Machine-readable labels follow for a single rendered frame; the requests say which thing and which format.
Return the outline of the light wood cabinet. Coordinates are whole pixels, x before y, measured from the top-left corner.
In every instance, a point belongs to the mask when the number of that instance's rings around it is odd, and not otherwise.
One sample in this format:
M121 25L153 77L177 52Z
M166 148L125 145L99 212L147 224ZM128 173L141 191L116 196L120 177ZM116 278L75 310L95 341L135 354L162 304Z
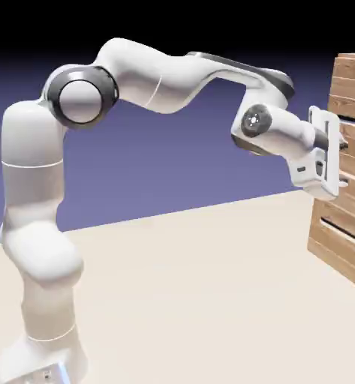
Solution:
M355 122L355 53L340 53L335 58L328 110L338 115L341 123ZM355 176L344 171L341 176L349 179L349 184L340 190L338 199L328 202L340 206L343 199L355 199Z

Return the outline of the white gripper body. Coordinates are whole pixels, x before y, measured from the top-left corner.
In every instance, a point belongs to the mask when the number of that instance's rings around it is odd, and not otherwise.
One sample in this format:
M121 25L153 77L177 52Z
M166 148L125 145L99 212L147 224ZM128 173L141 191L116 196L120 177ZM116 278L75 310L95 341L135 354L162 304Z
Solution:
M318 200L334 200L340 187L340 119L332 112L311 106L309 122L317 131L311 152L311 170L315 179L308 187L308 193Z

